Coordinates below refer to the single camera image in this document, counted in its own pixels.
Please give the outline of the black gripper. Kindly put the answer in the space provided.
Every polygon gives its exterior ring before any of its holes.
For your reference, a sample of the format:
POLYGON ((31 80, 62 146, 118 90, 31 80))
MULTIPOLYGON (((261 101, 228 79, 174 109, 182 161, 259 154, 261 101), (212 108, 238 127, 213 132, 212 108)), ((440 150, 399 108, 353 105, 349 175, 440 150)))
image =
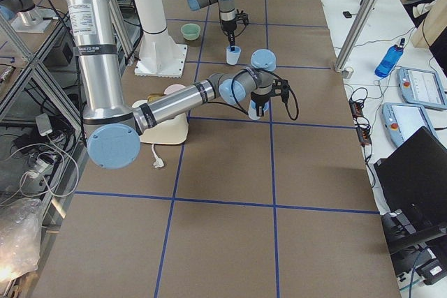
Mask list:
POLYGON ((228 37, 230 50, 235 50, 235 38, 241 35, 246 27, 244 26, 239 33, 235 33, 237 29, 236 11, 220 12, 220 25, 224 34, 228 37))
POLYGON ((261 87, 253 92, 251 92, 251 100, 254 100, 254 114, 256 117, 263 117, 265 114, 264 103, 270 101, 270 94, 272 87, 261 87))

